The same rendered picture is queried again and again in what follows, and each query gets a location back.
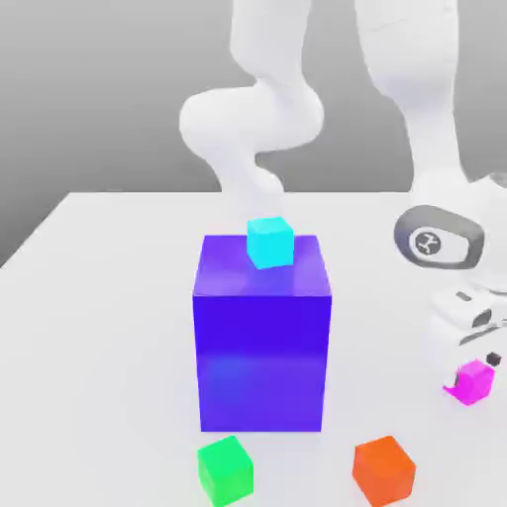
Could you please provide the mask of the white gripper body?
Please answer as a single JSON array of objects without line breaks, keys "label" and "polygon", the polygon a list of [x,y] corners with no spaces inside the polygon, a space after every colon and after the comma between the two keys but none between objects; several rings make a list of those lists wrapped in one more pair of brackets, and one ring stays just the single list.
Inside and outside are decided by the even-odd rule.
[{"label": "white gripper body", "polygon": [[489,324],[475,329],[459,329],[441,318],[430,318],[427,345],[442,380],[454,380],[465,364],[487,363],[490,354],[507,355],[507,324]]}]

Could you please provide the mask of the small cyan cube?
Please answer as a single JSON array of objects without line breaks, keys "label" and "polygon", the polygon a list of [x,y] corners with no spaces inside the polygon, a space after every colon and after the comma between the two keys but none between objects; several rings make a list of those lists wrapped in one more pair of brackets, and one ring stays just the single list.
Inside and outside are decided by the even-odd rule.
[{"label": "small cyan cube", "polygon": [[292,265],[294,231],[282,217],[249,220],[247,253],[257,269]]}]

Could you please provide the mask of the large purple box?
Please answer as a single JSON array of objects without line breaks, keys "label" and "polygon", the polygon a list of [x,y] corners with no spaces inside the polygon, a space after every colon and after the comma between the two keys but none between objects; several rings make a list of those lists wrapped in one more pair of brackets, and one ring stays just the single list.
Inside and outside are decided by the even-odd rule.
[{"label": "large purple box", "polygon": [[192,294],[204,432],[322,428],[332,291],[314,236],[257,269],[243,236],[207,236]]}]

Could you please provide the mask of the small green cube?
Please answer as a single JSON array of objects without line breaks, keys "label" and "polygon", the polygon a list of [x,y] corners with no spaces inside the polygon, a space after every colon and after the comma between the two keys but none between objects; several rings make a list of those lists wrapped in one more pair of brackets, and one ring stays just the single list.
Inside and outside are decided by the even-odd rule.
[{"label": "small green cube", "polygon": [[198,477],[213,507],[226,507],[254,493],[254,463],[230,436],[197,451]]}]

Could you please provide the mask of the small magenta cube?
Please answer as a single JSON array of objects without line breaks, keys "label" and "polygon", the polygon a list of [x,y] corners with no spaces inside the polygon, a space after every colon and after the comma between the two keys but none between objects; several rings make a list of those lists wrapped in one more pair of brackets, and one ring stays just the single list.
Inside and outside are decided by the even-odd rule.
[{"label": "small magenta cube", "polygon": [[462,365],[456,372],[455,384],[443,389],[465,406],[470,406],[490,394],[495,370],[479,359]]}]

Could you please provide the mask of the small orange cube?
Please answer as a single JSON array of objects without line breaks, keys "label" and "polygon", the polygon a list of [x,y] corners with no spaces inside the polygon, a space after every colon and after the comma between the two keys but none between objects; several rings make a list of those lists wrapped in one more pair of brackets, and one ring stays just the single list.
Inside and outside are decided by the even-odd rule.
[{"label": "small orange cube", "polygon": [[408,498],[416,464],[392,436],[355,447],[353,478],[371,507]]}]

